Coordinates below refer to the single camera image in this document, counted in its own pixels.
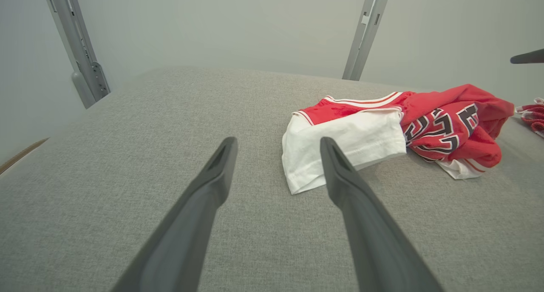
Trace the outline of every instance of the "red jersey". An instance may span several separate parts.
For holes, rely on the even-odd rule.
[[[477,172],[501,161],[495,143],[514,106],[473,85],[444,92],[395,92],[376,100],[336,100],[331,96],[297,113],[311,125],[360,111],[398,108],[406,145],[428,162],[463,160]]]

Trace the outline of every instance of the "white wall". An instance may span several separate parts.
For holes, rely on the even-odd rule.
[[[361,81],[426,91],[472,83],[517,105],[544,96],[543,0],[388,0]]]
[[[364,0],[78,0],[112,89],[166,65],[341,78]]]
[[[0,0],[0,164],[85,108],[46,0]]]

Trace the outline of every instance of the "gray fabric surface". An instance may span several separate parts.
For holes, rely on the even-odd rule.
[[[226,136],[239,140],[200,291],[353,291],[340,211],[324,187],[291,196],[291,112],[386,85],[259,71],[169,68],[87,110],[0,176],[0,290],[110,289]],[[361,171],[447,291],[544,286],[544,140],[510,119],[502,163],[451,179],[416,154]]]

